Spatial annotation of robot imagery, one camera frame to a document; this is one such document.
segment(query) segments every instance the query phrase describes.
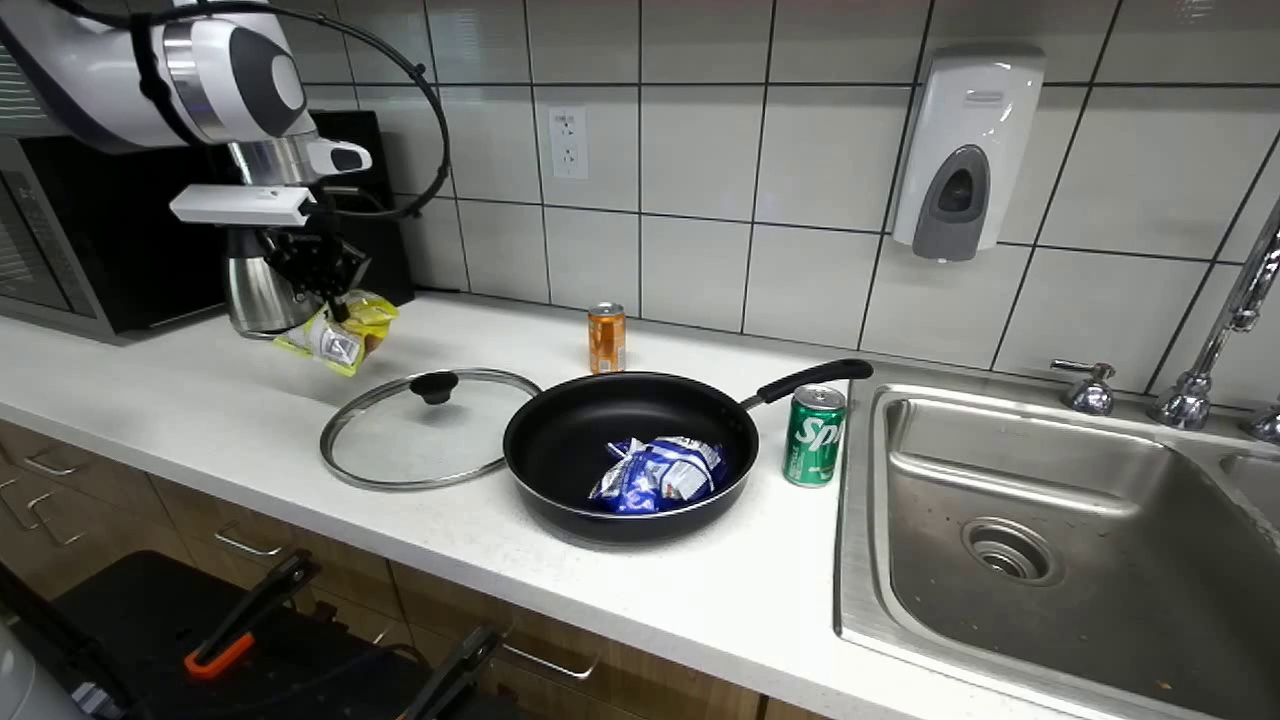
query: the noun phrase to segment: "microwave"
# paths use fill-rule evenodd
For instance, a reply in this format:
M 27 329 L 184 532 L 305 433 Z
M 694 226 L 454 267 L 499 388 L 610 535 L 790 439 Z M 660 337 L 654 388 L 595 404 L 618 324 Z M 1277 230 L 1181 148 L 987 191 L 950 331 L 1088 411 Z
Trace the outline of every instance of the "microwave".
M 371 110 L 317 110 L 375 168 L 349 174 L 394 205 Z M 180 223 L 169 198 L 189 182 L 240 182 L 230 148 L 104 154 L 73 134 L 0 127 L 0 310 L 100 339 L 154 337 L 223 310 L 223 230 Z M 371 262 L 361 287 L 413 295 L 397 223 L 341 226 Z

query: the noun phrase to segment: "green soda can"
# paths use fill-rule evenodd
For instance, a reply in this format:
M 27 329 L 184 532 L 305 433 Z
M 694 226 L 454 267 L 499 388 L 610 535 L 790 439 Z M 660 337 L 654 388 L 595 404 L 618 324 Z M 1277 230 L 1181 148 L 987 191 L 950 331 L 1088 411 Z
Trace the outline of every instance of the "green soda can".
M 790 458 L 785 458 L 785 475 L 791 482 L 821 489 L 836 475 L 846 411 L 847 411 L 846 391 L 802 388 L 791 397 Z

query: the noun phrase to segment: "black frying pan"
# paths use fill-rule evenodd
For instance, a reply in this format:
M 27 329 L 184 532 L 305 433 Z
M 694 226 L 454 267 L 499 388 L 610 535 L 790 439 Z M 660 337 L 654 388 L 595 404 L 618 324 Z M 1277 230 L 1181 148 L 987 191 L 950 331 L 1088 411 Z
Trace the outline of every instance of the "black frying pan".
M 750 406 L 785 401 L 805 384 L 863 381 L 863 377 L 871 377 L 871 362 L 834 359 L 834 362 L 815 362 L 797 377 L 774 381 L 743 404 L 689 377 L 664 377 L 664 373 L 580 377 L 540 391 L 511 414 L 504 433 L 504 458 L 516 471 L 531 509 L 540 509 L 552 524 L 569 524 L 571 532 L 592 532 L 610 540 L 672 535 L 672 532 L 709 524 L 740 494 L 743 475 L 760 452 L 760 433 Z M 602 482 L 602 475 L 618 462 L 610 442 L 627 436 L 636 439 L 694 436 L 719 448 L 730 462 L 719 490 L 683 509 L 646 511 L 646 514 L 592 509 L 587 505 L 592 482 Z

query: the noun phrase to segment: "handle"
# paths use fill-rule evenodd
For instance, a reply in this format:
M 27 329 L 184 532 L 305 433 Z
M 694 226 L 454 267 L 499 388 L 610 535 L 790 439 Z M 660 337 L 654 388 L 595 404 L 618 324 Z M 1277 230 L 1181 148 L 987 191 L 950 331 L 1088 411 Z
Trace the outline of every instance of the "handle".
M 1048 368 L 1062 368 L 1062 373 L 1088 373 L 1094 381 L 1111 381 L 1116 368 L 1111 362 L 1074 362 L 1074 359 L 1053 359 Z
M 21 462 L 23 462 L 27 471 L 58 475 L 58 480 L 76 475 L 76 462 L 49 462 L 49 458 L 41 458 L 41 456 L 23 456 Z
M 504 651 L 508 651 L 508 654 L 521 654 L 525 664 L 531 664 L 531 666 L 540 666 L 540 670 L 564 676 L 564 679 L 571 679 L 571 683 L 583 683 L 583 679 L 595 676 L 595 664 L 587 664 L 587 666 L 564 666 L 564 664 L 543 660 L 543 654 L 537 654 L 537 651 L 530 651 L 530 649 L 516 649 L 516 642 L 504 642 Z
M 213 540 L 223 543 L 223 548 L 232 548 L 232 550 L 246 550 L 246 557 L 251 557 L 251 559 L 277 559 L 277 557 L 285 550 L 280 543 L 258 548 L 258 543 L 232 535 L 232 524 L 230 524 L 230 527 L 217 527 Z
M 834 362 L 815 362 L 815 368 L 805 368 L 805 373 L 791 373 L 791 377 L 782 377 L 765 388 L 755 388 L 755 397 L 743 401 L 743 406 L 755 406 L 755 404 L 774 404 L 774 401 L 785 401 L 791 397 L 797 388 L 805 384 L 827 384 L 827 381 L 867 381 L 878 368 L 867 359 L 834 359 Z
M 426 404 L 449 404 L 449 397 L 457 391 L 457 373 L 430 373 L 430 377 L 409 381 L 409 388 Z
M 58 535 L 52 524 L 49 524 L 49 514 L 41 511 L 41 505 L 49 505 L 52 494 L 58 494 L 58 490 L 33 494 L 33 498 L 27 498 L 27 514 L 35 521 L 35 527 L 41 527 L 52 543 L 73 548 L 73 543 L 83 540 L 83 532 Z
M 7 521 L 15 524 L 15 527 L 35 527 L 33 524 L 33 514 L 23 514 L 23 511 L 15 511 L 7 498 L 4 498 L 4 490 L 15 482 L 15 475 L 7 475 L 7 480 L 0 480 L 0 505 L 4 505 L 4 511 L 7 511 Z

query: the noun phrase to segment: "sink basin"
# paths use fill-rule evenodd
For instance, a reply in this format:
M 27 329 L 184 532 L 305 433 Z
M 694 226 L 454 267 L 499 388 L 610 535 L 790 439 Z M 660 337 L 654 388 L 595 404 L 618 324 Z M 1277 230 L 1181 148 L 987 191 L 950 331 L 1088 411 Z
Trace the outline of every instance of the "sink basin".
M 846 635 L 1067 713 L 1280 714 L 1280 550 L 1228 448 L 933 388 L 859 433 Z

